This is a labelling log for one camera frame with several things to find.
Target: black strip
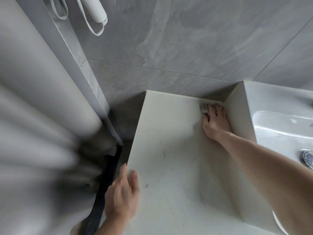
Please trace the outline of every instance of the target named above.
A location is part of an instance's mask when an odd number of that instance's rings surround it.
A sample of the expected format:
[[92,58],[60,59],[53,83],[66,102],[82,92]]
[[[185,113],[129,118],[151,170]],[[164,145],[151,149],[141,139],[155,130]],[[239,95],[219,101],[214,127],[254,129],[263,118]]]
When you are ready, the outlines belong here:
[[108,190],[108,187],[113,182],[113,177],[116,171],[116,166],[122,152],[122,147],[118,146],[117,152],[114,157],[110,157],[106,167],[101,173],[101,183],[96,195],[94,206],[88,216],[88,223],[86,224],[84,235],[93,235],[99,228],[100,219],[103,214],[105,199],[104,195]]

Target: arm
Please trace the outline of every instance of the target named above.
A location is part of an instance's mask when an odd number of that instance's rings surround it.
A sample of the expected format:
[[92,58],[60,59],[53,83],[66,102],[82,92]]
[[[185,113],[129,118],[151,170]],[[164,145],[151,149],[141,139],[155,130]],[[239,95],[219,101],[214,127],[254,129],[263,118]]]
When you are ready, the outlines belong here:
[[224,108],[209,105],[203,116],[206,135],[219,142],[268,201],[292,234],[313,234],[313,173],[283,155],[234,135]]
[[122,235],[128,221],[135,215],[139,195],[138,174],[133,171],[127,178],[127,165],[124,164],[105,193],[106,219],[95,235]]

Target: white countertop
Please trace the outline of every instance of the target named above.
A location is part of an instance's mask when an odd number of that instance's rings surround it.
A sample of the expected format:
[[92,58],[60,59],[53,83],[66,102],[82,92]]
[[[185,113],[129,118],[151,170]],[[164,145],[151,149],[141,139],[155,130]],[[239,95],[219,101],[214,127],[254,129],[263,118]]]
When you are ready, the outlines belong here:
[[205,136],[201,102],[209,101],[147,92],[128,161],[141,203],[124,234],[273,234],[234,209],[229,155]]

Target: hair dryer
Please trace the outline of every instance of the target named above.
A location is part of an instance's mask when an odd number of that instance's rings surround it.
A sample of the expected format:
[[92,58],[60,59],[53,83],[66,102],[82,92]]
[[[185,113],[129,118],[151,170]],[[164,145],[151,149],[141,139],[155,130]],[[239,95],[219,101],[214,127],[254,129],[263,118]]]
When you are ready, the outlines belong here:
[[[56,16],[61,19],[61,20],[65,20],[67,19],[68,17],[68,8],[67,8],[67,5],[66,5],[66,2],[65,0],[61,0],[62,1],[62,4],[64,6],[64,9],[66,11],[66,15],[65,16],[59,16],[58,13],[57,13],[57,10],[55,8],[55,5],[54,5],[54,0],[50,0],[51,1],[51,6],[52,6],[52,10],[53,12],[56,14]],[[81,13],[83,14],[84,16],[84,19],[86,21],[86,24],[89,28],[89,30],[96,36],[99,36],[102,34],[103,30],[104,30],[104,26],[106,25],[106,23],[108,22],[108,17],[106,15],[106,12],[105,10],[103,9],[101,3],[99,0],[77,0],[77,3],[78,3],[78,6],[80,8],[80,11]],[[90,24],[88,23],[87,21],[87,18],[86,18],[86,15],[85,15],[85,12],[84,12],[84,8],[83,8],[83,5],[82,3],[84,4],[84,6],[87,8],[87,10],[89,11],[90,15],[92,16],[93,20],[96,22],[96,23],[101,23],[102,24],[102,29],[99,31],[99,33],[95,33],[92,29],[92,27],[90,26]]]

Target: tile grout line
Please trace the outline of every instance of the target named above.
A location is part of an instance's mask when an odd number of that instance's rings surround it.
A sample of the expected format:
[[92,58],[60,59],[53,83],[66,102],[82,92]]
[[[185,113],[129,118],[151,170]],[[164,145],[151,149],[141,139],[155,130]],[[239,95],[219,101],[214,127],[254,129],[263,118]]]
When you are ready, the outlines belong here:
[[[107,61],[103,61],[103,60],[99,60],[99,59],[91,59],[91,58],[87,58],[87,59],[90,59],[90,60],[95,60],[95,61],[100,61],[100,62],[104,62],[104,63],[121,64],[121,65],[125,65],[125,66],[131,66],[131,67],[137,67],[137,68],[146,68],[146,69],[152,69],[152,70],[157,70],[157,71],[165,71],[165,72],[171,72],[171,73],[184,74],[184,75],[189,75],[189,76],[205,77],[205,76],[199,76],[199,75],[194,75],[194,74],[189,74],[189,73],[179,73],[179,72],[168,71],[168,70],[163,70],[163,69],[140,67],[140,66],[130,65],[130,64],[125,64],[125,63],[107,62]],[[213,78],[213,77],[205,77],[205,78],[208,78],[208,79],[215,79],[215,80],[222,80],[222,81],[229,81],[229,82],[234,82],[234,83],[241,82],[241,81],[232,81],[232,80],[219,79],[219,78]]]
[[287,43],[286,45],[278,52],[278,54],[276,54],[273,59],[258,73],[258,75],[256,75],[256,77],[252,80],[254,81],[260,74],[261,72],[263,72],[263,70],[280,54],[281,51],[284,50],[285,47],[287,47],[287,45],[304,29],[304,27],[307,26],[307,24],[313,19],[313,16],[311,17],[311,19],[309,19],[309,21],[295,34],[294,37],[292,37]]

